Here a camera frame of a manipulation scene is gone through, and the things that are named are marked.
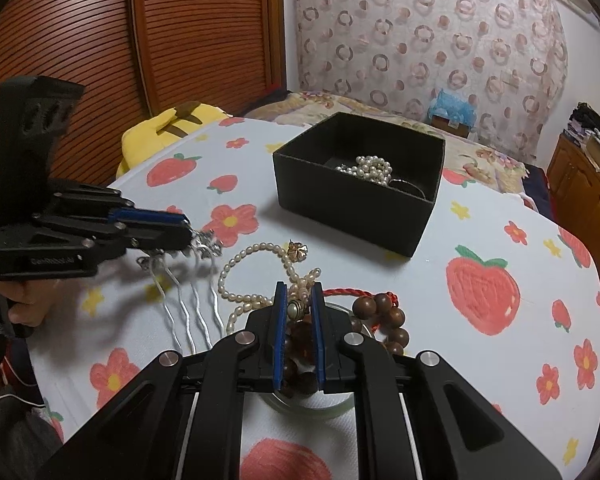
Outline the person's left hand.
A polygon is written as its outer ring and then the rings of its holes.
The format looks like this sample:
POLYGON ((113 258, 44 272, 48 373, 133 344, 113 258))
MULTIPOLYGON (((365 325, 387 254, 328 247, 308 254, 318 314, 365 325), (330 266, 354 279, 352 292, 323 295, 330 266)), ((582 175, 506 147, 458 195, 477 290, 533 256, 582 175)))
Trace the person's left hand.
POLYGON ((0 282, 0 295, 12 303, 9 321, 36 327, 62 296, 61 280, 32 282, 0 282))

